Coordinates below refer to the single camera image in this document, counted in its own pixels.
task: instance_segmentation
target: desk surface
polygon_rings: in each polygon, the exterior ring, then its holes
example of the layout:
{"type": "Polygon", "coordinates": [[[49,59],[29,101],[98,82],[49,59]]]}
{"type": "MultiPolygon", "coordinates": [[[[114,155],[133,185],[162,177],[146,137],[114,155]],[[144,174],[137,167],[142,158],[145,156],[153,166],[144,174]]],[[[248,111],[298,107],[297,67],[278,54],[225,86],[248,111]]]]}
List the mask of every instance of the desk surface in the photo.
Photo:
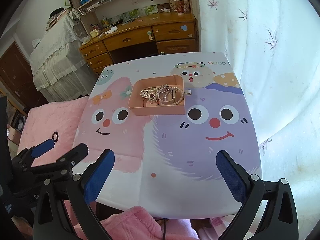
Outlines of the desk surface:
{"type": "Polygon", "coordinates": [[[118,25],[117,31],[107,35],[104,34],[101,38],[99,37],[93,38],[87,44],[81,46],[79,49],[83,49],[93,43],[102,41],[106,38],[112,37],[119,33],[132,31],[132,30],[146,27],[146,26],[153,26],[153,25],[159,25],[164,23],[193,22],[193,21],[195,21],[195,17],[191,13],[185,13],[183,15],[178,15],[175,12],[150,14],[148,16],[137,18],[134,22],[131,22],[125,25],[118,25]]]}
{"type": "Polygon", "coordinates": [[[239,83],[222,53],[181,53],[106,67],[81,117],[74,145],[88,156],[82,173],[104,149],[116,162],[98,202],[125,210],[141,205],[164,218],[208,218],[240,207],[215,163],[226,150],[249,174],[261,176],[257,138],[239,83]],[[177,74],[192,95],[186,115],[135,116],[128,109],[137,80],[177,74]]]}

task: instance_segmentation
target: blue gripper pad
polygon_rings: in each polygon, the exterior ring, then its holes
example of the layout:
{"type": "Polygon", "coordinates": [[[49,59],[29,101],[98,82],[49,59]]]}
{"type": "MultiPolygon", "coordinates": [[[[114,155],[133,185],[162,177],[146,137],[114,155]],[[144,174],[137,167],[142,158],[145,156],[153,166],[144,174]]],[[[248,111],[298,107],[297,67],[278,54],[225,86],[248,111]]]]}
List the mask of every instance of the blue gripper pad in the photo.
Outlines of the blue gripper pad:
{"type": "Polygon", "coordinates": [[[106,182],[113,165],[115,164],[115,154],[109,151],[100,164],[93,171],[84,186],[84,200],[89,205],[90,202],[95,201],[106,182]]]}
{"type": "Polygon", "coordinates": [[[38,158],[54,147],[54,140],[48,139],[32,149],[31,157],[38,158]]]}
{"type": "Polygon", "coordinates": [[[216,164],[235,200],[244,204],[247,199],[245,184],[222,152],[217,153],[216,164]]]}

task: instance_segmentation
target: pink blanket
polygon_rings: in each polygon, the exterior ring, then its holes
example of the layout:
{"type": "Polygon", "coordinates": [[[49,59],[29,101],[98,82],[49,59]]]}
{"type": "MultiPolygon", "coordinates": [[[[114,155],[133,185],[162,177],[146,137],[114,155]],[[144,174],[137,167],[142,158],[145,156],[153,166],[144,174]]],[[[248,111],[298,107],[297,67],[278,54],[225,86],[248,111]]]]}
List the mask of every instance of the pink blanket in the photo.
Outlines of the pink blanket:
{"type": "MultiPolygon", "coordinates": [[[[137,206],[119,215],[112,215],[101,221],[102,226],[113,240],[162,240],[161,226],[144,208],[137,206]]],[[[77,235],[87,239],[80,227],[75,227],[77,235]]],[[[191,228],[190,220],[168,220],[166,240],[196,240],[197,233],[191,228]]]]}
{"type": "Polygon", "coordinates": [[[59,139],[54,148],[35,159],[32,166],[54,163],[72,149],[73,140],[88,96],[67,102],[49,103],[30,110],[21,135],[18,152],[52,138],[57,131],[59,139]]]}

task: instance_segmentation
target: cartoon mouth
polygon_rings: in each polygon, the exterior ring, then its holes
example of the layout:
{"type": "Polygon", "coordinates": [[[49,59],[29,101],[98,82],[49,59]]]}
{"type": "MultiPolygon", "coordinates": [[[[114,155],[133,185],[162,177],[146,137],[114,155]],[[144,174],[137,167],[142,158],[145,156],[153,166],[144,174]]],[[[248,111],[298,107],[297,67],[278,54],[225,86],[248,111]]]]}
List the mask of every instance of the cartoon mouth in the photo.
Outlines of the cartoon mouth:
{"type": "Polygon", "coordinates": [[[99,134],[103,134],[103,135],[109,135],[110,134],[109,132],[103,133],[103,132],[100,132],[99,130],[100,130],[100,128],[98,130],[96,130],[96,132],[99,133],[99,134]]]}
{"type": "Polygon", "coordinates": [[[210,140],[210,141],[219,141],[219,140],[225,139],[225,138],[227,138],[227,137],[229,137],[229,136],[234,137],[234,135],[233,135],[232,133],[229,133],[229,132],[227,131],[227,134],[224,135],[224,136],[222,136],[222,137],[218,137],[218,138],[206,137],[206,139],[207,139],[207,140],[210,140]]]}

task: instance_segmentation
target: black pupil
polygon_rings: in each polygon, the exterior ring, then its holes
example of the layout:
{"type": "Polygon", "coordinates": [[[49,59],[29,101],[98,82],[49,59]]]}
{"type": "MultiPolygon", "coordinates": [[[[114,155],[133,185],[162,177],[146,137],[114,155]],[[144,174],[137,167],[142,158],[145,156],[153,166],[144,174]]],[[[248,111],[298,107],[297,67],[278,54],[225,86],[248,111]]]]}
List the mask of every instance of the black pupil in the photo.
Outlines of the black pupil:
{"type": "Polygon", "coordinates": [[[121,110],[118,114],[118,119],[119,120],[124,120],[128,116],[128,111],[127,110],[121,110]]]}
{"type": "Polygon", "coordinates": [[[100,121],[103,118],[103,112],[99,112],[96,114],[96,120],[100,121]]]}
{"type": "Polygon", "coordinates": [[[220,114],[221,114],[221,117],[225,120],[230,120],[233,117],[231,110],[226,108],[222,109],[220,114]]]}
{"type": "Polygon", "coordinates": [[[188,116],[192,120],[198,120],[201,117],[201,111],[197,108],[193,108],[189,111],[188,116]]]}

